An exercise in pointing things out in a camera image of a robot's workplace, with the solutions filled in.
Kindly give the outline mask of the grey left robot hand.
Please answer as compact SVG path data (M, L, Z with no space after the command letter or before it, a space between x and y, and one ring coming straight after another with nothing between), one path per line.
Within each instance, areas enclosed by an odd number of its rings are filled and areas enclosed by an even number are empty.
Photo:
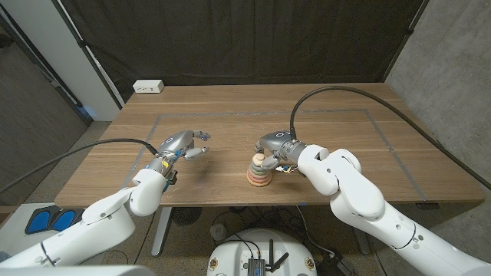
M147 168L159 172L168 180L174 180L177 171L173 166L179 159L195 159L209 151L208 147L196 148L194 139L207 141L210 137L209 133L202 130L184 130L175 133L160 145L156 157L151 160Z

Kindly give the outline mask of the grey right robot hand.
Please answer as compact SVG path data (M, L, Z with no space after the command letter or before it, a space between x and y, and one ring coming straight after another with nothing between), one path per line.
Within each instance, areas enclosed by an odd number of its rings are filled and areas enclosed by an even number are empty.
M279 166L282 160L298 164L300 153L306 148L305 143L293 139L290 132L277 131L262 136L255 144L256 153L269 151L272 155L261 162L261 168L272 170Z

